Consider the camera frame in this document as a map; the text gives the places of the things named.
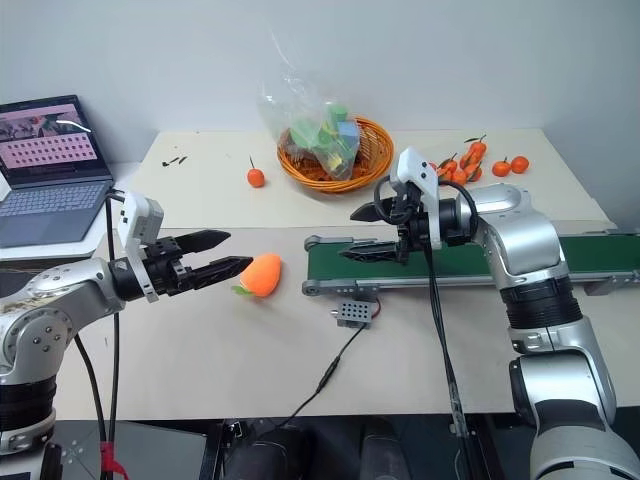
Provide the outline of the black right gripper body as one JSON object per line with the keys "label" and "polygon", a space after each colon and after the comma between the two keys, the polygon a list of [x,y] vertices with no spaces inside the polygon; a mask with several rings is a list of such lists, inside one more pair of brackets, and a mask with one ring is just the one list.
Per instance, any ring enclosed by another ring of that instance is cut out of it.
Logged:
{"label": "black right gripper body", "polygon": [[422,192],[411,183],[393,201],[391,219],[397,226],[395,260],[406,264],[411,252],[424,252],[430,246],[429,217],[421,201]]}

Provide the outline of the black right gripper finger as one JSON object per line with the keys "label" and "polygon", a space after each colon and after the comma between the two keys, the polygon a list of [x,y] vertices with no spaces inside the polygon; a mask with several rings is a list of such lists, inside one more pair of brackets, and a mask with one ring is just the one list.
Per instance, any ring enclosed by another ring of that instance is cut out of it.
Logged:
{"label": "black right gripper finger", "polygon": [[394,201],[393,197],[387,197],[381,199],[378,203],[374,201],[365,203],[350,215],[350,219],[369,223],[377,221],[388,223],[390,220],[397,220],[399,216],[391,213]]}
{"label": "black right gripper finger", "polygon": [[338,254],[357,262],[402,262],[403,254],[393,241],[355,242],[341,249]]}

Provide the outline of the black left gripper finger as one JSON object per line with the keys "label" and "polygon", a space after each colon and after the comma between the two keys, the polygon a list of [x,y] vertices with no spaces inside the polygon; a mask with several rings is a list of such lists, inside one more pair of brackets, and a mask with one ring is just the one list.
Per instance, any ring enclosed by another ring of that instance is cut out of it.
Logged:
{"label": "black left gripper finger", "polygon": [[204,229],[180,235],[175,242],[184,253],[199,253],[215,248],[230,237],[229,232]]}
{"label": "black left gripper finger", "polygon": [[193,290],[199,290],[240,275],[251,263],[252,257],[227,256],[191,271]]}

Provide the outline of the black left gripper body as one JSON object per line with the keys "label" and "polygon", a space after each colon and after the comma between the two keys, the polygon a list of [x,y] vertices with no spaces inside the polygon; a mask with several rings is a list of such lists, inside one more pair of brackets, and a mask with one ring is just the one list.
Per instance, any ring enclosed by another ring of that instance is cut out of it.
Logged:
{"label": "black left gripper body", "polygon": [[181,263],[191,252],[187,237],[163,237],[144,248],[144,267],[158,295],[174,296],[195,288],[192,269]]}

